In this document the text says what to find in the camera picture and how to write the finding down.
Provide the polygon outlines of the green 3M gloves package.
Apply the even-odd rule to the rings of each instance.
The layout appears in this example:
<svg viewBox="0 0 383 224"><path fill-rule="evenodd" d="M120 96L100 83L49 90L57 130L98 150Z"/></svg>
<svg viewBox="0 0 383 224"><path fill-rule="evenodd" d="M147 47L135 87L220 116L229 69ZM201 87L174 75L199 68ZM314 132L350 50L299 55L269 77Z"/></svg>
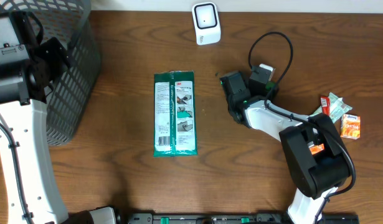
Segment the green 3M gloves package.
<svg viewBox="0 0 383 224"><path fill-rule="evenodd" d="M154 75L154 156L197 154L194 72Z"/></svg>

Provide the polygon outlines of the red snack bar wrapper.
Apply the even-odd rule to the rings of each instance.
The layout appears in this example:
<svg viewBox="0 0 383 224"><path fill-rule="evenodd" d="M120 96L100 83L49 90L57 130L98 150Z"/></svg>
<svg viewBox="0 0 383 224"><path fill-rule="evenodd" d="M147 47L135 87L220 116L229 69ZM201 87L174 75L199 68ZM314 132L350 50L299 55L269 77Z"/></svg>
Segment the red snack bar wrapper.
<svg viewBox="0 0 383 224"><path fill-rule="evenodd" d="M321 101L321 109L322 113L329 116L330 115L330 107L331 107L331 101L327 96L322 96L320 98Z"/></svg>

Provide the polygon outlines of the orange tissue pack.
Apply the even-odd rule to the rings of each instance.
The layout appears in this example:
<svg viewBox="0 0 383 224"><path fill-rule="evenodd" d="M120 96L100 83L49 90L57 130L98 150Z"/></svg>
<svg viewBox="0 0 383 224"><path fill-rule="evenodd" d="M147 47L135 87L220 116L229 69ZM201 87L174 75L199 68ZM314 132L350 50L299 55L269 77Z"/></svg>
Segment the orange tissue pack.
<svg viewBox="0 0 383 224"><path fill-rule="evenodd" d="M344 114L341 118L342 138L359 139L361 132L361 118L356 115Z"/></svg>
<svg viewBox="0 0 383 224"><path fill-rule="evenodd" d="M313 146L309 147L309 149L310 149L311 154L315 155L315 154L324 150L324 144L313 145Z"/></svg>

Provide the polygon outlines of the mint green wipes packet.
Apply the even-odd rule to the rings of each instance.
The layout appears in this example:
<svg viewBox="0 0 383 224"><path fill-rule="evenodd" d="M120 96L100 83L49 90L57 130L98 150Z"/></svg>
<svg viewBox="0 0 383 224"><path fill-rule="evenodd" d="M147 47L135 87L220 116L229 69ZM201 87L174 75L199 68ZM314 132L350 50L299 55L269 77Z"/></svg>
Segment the mint green wipes packet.
<svg viewBox="0 0 383 224"><path fill-rule="evenodd" d="M342 115L346 114L348 111L352 110L352 107L343 102L343 98L336 96L334 93L329 93L327 96L331 101L330 115L332 122L335 123L339 120ZM313 112L311 116L322 113L321 106Z"/></svg>

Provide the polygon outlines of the green lid glass jar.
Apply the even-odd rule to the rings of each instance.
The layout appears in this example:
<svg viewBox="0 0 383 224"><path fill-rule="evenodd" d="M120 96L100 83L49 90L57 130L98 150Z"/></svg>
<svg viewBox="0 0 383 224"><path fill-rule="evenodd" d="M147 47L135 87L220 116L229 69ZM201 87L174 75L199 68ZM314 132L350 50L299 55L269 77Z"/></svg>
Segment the green lid glass jar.
<svg viewBox="0 0 383 224"><path fill-rule="evenodd" d="M260 69L260 79L264 85L267 85L268 82L272 79L275 69L269 65L261 63L258 67Z"/></svg>

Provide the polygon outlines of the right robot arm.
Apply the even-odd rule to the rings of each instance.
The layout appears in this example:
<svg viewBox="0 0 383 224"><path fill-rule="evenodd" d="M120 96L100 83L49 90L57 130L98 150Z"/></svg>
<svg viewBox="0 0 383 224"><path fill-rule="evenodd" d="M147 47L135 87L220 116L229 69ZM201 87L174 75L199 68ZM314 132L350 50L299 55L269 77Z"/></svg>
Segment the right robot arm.
<svg viewBox="0 0 383 224"><path fill-rule="evenodd" d="M225 74L220 83L228 111L248 128L262 131L281 142L296 193L284 213L261 213L256 223L358 223L356 215L325 215L330 197L355 171L350 155L331 118L293 114L272 104L278 93L272 81L274 69L252 67L245 79L240 71Z"/></svg>

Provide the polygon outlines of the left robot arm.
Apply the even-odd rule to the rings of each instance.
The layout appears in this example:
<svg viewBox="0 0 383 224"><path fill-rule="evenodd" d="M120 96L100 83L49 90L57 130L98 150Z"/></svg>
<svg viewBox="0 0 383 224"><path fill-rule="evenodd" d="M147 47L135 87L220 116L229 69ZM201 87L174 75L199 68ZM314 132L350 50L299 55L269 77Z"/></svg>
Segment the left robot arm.
<svg viewBox="0 0 383 224"><path fill-rule="evenodd" d="M9 223L119 223L115 207L69 214L47 143L45 89L73 66L55 37L35 32L27 11L0 14L0 158Z"/></svg>

